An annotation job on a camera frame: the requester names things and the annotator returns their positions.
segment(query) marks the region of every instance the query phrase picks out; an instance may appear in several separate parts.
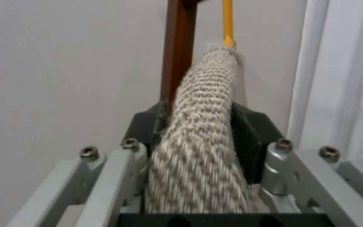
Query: beige woven texture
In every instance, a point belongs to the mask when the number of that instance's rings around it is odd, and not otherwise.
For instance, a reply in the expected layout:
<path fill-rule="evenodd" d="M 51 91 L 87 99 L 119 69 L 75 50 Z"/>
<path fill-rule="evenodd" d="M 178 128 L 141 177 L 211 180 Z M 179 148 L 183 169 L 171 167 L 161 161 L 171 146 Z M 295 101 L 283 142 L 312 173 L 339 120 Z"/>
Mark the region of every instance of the beige woven texture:
<path fill-rule="evenodd" d="M 240 67 L 234 50 L 214 50 L 183 78 L 169 127 L 149 162 L 146 212 L 258 211 L 258 199 L 234 151 L 230 126 Z"/>

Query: screw hole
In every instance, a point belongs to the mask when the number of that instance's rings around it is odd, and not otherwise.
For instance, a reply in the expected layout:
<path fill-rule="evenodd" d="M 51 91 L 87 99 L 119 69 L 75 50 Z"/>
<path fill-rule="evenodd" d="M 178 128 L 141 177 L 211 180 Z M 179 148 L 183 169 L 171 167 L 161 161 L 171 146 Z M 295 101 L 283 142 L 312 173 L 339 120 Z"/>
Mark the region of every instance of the screw hole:
<path fill-rule="evenodd" d="M 82 178 L 81 179 L 81 185 L 82 185 L 82 187 L 86 187 L 86 180 L 85 180 L 85 178 Z"/>
<path fill-rule="evenodd" d="M 190 221 L 180 215 L 174 216 L 167 222 L 168 227 L 190 227 L 191 223 Z"/>
<path fill-rule="evenodd" d="M 283 224 L 277 218 L 267 215 L 260 220 L 260 227 L 283 227 Z"/>
<path fill-rule="evenodd" d="M 125 140 L 126 144 L 133 144 L 134 143 L 134 139 L 126 139 Z"/>
<path fill-rule="evenodd" d="M 85 148 L 83 148 L 82 153 L 90 154 L 90 153 L 92 153 L 93 150 L 94 150 L 94 147 L 85 147 Z"/>
<path fill-rule="evenodd" d="M 323 213 L 323 210 L 320 208 L 319 203 L 316 202 L 316 200 L 314 200 L 312 198 L 310 198 L 308 200 L 308 202 L 306 203 L 306 206 L 311 208 L 313 210 L 313 212 L 315 212 L 315 213 Z"/>
<path fill-rule="evenodd" d="M 298 172 L 294 172 L 294 180 L 296 181 L 296 182 L 298 182 L 299 181 L 299 173 Z"/>

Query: white wall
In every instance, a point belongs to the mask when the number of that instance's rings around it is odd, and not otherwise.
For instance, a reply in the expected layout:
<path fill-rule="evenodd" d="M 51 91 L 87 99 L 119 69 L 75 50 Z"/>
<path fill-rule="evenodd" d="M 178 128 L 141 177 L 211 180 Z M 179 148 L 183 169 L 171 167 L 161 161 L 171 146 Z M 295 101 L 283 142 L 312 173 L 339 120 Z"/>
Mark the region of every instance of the white wall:
<path fill-rule="evenodd" d="M 235 7 L 249 107 L 284 132 L 304 5 Z M 222 40 L 221 14 L 219 0 L 200 5 L 195 59 Z M 59 160 L 109 152 L 158 100 L 165 17 L 166 0 L 0 0 L 0 226 Z"/>
<path fill-rule="evenodd" d="M 234 0 L 237 48 L 246 59 L 248 107 L 266 113 L 285 135 L 301 42 L 306 0 Z M 222 1 L 208 0 L 197 12 L 194 58 L 207 43 L 222 43 Z"/>

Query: white curtain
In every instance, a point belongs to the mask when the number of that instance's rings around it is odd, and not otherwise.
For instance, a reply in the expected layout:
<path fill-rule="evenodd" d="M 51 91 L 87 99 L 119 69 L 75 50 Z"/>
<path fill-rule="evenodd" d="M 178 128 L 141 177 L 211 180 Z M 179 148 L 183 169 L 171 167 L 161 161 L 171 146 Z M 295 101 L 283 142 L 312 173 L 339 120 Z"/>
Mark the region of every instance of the white curtain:
<path fill-rule="evenodd" d="M 363 159 L 363 0 L 308 0 L 288 138 Z"/>

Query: metal frame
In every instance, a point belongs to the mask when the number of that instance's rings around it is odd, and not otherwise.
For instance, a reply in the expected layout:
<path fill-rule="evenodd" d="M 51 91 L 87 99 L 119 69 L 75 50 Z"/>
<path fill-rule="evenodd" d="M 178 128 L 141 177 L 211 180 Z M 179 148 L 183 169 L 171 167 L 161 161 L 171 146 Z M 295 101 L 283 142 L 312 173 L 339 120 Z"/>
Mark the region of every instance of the metal frame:
<path fill-rule="evenodd" d="M 139 213 L 147 165 L 147 149 L 115 150 L 111 153 L 90 193 L 76 227 L 115 226 L 121 211 Z"/>
<path fill-rule="evenodd" d="M 84 203 L 106 161 L 104 153 L 92 162 L 63 160 L 8 223 L 8 227 L 56 226 L 69 205 Z"/>
<path fill-rule="evenodd" d="M 323 160 L 318 151 L 284 152 L 272 143 L 259 195 L 273 210 L 324 212 L 338 227 L 363 227 L 363 197 Z"/>
<path fill-rule="evenodd" d="M 121 212 L 139 213 L 147 149 L 137 140 L 133 145 L 114 150 L 109 159 L 99 152 L 93 161 L 61 161 L 7 227 L 56 226 L 69 205 L 83 203 L 77 227 L 115 225 Z"/>

